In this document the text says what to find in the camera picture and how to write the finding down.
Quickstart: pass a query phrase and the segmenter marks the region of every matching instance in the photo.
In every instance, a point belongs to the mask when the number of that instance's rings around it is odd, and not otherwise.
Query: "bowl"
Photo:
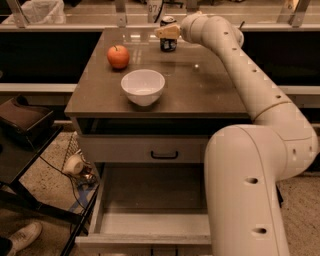
[[[128,99],[139,106],[149,106],[159,99],[164,84],[163,75],[150,69],[132,71],[121,80],[121,87]]]

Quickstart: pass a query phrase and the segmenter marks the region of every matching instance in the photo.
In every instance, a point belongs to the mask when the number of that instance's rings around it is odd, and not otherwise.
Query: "countertop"
[[[115,70],[106,52],[122,44],[130,53],[127,68]],[[165,77],[165,89],[148,107],[129,102],[121,79],[137,69]],[[246,118],[246,110],[220,59],[208,49],[178,40],[162,52],[153,28],[106,28],[65,110],[70,117],[93,118]]]

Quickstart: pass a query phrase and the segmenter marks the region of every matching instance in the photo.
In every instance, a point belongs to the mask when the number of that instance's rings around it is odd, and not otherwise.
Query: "white drawer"
[[[79,136],[90,162],[203,163],[207,137]]]
[[[190,256],[211,255],[210,239],[201,165],[105,167],[89,234],[76,243],[91,253]]]

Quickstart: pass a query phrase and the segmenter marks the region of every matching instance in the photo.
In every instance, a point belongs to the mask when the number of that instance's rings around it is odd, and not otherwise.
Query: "apple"
[[[128,66],[130,54],[123,45],[114,45],[109,48],[107,58],[113,68],[122,69]]]

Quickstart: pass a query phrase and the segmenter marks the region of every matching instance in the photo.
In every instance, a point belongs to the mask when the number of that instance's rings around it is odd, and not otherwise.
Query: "white shoe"
[[[12,249],[8,255],[15,255],[34,242],[41,234],[42,225],[40,222],[32,222],[24,228],[18,230],[9,239],[12,242]]]

